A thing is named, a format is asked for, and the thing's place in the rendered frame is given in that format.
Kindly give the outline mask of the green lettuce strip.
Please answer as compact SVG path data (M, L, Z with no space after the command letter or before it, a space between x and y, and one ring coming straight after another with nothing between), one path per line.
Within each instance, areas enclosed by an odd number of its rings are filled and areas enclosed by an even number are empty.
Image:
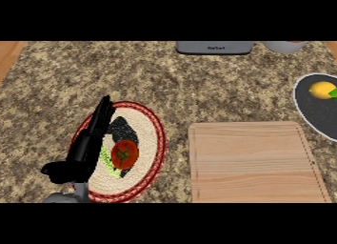
M100 161L106 165L109 175L113 176L115 178L119 178L120 177L120 171L113 169L113 164L112 164L112 160L110 160L110 151L107 150L106 147L101 147Z

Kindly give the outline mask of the dark oval cutting board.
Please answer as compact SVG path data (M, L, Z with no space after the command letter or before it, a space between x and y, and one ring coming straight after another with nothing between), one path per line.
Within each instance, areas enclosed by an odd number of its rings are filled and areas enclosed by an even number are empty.
M312 129L337 142L337 99L318 99L309 93L309 87L321 81L337 87L337 76L325 73L309 73L296 80L291 91L293 103Z

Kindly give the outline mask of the round woven red-rimmed placemat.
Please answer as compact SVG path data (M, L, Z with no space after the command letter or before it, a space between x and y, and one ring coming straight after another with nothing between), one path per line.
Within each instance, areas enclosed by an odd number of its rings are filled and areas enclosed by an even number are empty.
M98 157L95 171L88 179L88 197L97 203L132 201L151 186L166 159L165 128L154 112L129 101L115 102L113 108L110 123L122 116L138 135L138 161L126 176L115 178ZM101 147L110 151L112 146L112 135L106 134Z

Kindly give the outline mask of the red tomato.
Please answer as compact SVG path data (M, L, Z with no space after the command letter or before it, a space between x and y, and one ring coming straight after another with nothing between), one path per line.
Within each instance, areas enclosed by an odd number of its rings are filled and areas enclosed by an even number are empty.
M119 170L132 168L138 160L138 145L132 140L122 139L115 143L110 151L110 161Z

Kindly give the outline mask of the pale grey bowl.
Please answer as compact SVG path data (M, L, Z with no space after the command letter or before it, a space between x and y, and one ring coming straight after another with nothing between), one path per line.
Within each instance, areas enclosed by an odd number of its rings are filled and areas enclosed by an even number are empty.
M306 41L263 41L265 47L281 54L296 53L306 45Z

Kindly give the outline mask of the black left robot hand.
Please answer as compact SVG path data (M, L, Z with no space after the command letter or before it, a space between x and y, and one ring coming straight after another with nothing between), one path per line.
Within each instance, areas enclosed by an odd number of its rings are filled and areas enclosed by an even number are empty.
M115 113L110 97L104 96L92 112L88 127L78 133L64 161L48 162L41 173L54 184L85 183L95 171L103 139Z

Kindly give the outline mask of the wooden cutting board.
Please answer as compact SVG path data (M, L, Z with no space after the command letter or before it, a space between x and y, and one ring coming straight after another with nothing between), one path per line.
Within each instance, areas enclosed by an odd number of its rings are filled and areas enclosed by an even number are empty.
M194 202L330 201L297 123L196 123L188 141Z

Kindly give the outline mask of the yellow lemon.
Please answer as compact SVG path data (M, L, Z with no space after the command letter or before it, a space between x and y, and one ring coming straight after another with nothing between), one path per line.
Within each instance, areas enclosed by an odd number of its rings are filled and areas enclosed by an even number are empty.
M337 99L337 86L327 81L319 81L309 87L309 93L318 99Z

